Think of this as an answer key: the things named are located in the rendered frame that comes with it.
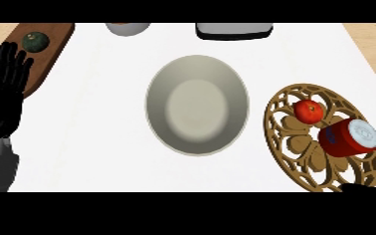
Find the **dark green squash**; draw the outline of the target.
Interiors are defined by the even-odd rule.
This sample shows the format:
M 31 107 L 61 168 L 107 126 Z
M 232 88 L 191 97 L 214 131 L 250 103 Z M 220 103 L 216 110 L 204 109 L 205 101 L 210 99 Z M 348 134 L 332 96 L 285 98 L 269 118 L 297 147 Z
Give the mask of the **dark green squash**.
M 30 32 L 22 38 L 22 47 L 30 53 L 40 53 L 49 44 L 49 36 L 42 32 Z

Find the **grey oval bowl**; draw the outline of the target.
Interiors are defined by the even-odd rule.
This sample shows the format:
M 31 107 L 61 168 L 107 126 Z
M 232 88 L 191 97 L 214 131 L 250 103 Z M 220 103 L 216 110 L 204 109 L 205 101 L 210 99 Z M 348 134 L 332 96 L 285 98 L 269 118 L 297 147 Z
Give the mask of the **grey oval bowl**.
M 248 113 L 247 87 L 226 62 L 192 55 L 163 67 L 149 86 L 146 114 L 158 139 L 174 151 L 201 156 L 224 150 Z

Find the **white round pot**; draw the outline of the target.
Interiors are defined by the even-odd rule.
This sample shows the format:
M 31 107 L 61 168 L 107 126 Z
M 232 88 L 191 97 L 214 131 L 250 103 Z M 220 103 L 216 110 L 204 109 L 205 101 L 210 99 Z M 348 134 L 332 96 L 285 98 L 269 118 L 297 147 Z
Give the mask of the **white round pot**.
M 118 36 L 135 36 L 151 26 L 149 23 L 108 23 L 111 32 Z

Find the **brown wooden cutting board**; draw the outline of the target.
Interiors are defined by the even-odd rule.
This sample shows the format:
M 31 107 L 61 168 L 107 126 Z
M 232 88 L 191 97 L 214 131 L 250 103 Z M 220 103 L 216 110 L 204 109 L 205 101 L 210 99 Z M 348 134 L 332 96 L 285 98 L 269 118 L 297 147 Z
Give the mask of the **brown wooden cutting board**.
M 74 30 L 74 23 L 0 23 L 0 44 L 5 41 L 15 42 L 18 48 L 22 48 L 24 36 L 31 32 L 45 33 L 50 40 L 50 44 L 42 52 L 28 54 L 28 57 L 34 59 L 34 65 L 31 67 L 24 98 L 28 98 L 39 90 Z

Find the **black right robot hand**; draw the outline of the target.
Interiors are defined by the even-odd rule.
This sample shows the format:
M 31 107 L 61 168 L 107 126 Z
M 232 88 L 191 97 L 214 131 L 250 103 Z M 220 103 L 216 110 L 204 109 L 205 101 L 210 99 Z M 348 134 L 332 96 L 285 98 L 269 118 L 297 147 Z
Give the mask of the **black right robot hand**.
M 376 187 L 368 186 L 368 185 L 363 185 L 363 184 L 357 184 L 357 183 L 344 183 L 339 186 L 339 188 L 344 192 L 356 192 L 356 193 L 370 192 L 370 193 L 376 193 Z

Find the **black and grey appliance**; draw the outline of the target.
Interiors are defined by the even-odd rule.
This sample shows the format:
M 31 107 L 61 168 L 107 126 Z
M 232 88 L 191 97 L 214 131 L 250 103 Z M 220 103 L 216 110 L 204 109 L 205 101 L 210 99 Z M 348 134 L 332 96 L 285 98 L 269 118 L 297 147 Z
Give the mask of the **black and grey appliance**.
M 252 40 L 266 38 L 273 30 L 272 23 L 196 23 L 195 32 L 204 40 Z

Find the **red tomato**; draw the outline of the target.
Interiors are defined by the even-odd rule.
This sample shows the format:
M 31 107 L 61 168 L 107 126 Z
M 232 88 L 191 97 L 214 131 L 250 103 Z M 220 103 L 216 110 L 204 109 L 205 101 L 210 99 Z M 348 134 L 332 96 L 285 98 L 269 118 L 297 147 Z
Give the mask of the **red tomato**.
M 323 119 L 323 108 L 313 100 L 301 100 L 294 104 L 297 119 L 307 124 L 316 124 Z

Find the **red can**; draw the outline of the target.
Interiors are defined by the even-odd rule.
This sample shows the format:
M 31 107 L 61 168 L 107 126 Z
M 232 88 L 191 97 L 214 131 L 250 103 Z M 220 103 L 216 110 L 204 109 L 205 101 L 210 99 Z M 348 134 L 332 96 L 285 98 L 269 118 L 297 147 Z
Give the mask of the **red can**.
M 376 150 L 376 129 L 363 119 L 344 119 L 320 130 L 319 143 L 335 157 L 369 153 Z

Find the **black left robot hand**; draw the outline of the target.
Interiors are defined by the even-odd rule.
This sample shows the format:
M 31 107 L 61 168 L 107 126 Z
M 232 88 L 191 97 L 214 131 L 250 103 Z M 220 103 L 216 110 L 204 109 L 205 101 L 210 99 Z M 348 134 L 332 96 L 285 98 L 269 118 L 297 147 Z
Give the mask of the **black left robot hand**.
M 15 42 L 0 44 L 0 137 L 9 137 L 20 126 L 24 91 L 34 59 L 18 50 Z

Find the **gold openwork round placemat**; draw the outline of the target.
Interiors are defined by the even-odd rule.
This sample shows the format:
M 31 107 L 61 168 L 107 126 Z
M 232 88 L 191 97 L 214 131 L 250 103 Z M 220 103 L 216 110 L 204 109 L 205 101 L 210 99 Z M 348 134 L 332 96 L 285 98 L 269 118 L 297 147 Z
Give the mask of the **gold openwork round placemat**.
M 294 114 L 292 97 L 322 97 L 323 120 L 304 124 Z M 311 192 L 341 192 L 344 183 L 376 187 L 376 152 L 348 157 L 331 156 L 319 145 L 319 131 L 344 116 L 366 119 L 353 104 L 334 91 L 311 84 L 286 86 L 272 97 L 264 112 L 264 137 L 273 158 L 297 184 Z

